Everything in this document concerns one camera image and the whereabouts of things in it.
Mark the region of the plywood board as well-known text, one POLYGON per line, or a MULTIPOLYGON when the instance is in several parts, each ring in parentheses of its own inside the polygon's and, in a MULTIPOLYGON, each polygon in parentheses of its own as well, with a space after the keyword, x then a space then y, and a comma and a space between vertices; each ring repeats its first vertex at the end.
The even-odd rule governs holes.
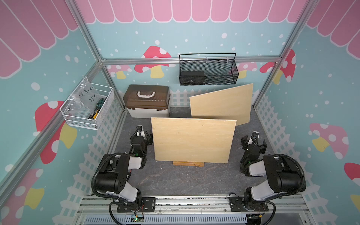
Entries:
POLYGON ((192 96, 192 118, 236 120, 236 125, 250 122, 253 84, 192 96))
POLYGON ((235 120, 151 118, 157 161, 229 161, 235 120))

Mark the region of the wooden easel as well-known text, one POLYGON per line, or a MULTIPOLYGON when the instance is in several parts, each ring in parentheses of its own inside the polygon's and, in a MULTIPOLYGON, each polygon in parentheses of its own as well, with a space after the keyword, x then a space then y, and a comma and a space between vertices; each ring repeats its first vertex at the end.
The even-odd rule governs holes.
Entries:
POLYGON ((204 163, 200 162, 181 162, 181 161, 174 161, 174 166, 188 166, 188 167, 204 167, 204 163))

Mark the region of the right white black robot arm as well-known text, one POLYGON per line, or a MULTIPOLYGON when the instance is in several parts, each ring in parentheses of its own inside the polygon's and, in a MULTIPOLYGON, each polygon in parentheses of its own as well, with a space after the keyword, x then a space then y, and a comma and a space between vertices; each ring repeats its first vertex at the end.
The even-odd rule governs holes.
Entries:
POLYGON ((292 157, 285 154, 265 155, 266 141, 258 143, 259 132, 241 138, 245 151, 240 160, 240 172, 247 177, 265 177, 266 181, 249 187, 243 195, 243 207, 254 211, 268 201, 298 194, 306 190, 305 172, 292 157))

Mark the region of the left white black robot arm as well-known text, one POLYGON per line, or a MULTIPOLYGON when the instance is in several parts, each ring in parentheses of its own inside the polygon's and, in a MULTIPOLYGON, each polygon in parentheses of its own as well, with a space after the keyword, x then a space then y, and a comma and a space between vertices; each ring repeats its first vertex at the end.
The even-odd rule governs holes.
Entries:
POLYGON ((111 198, 131 211, 143 206, 141 191, 128 182, 133 170, 143 169, 147 161, 147 147, 153 144, 152 135, 137 126, 130 137, 128 153, 105 154, 91 181, 94 195, 111 198))

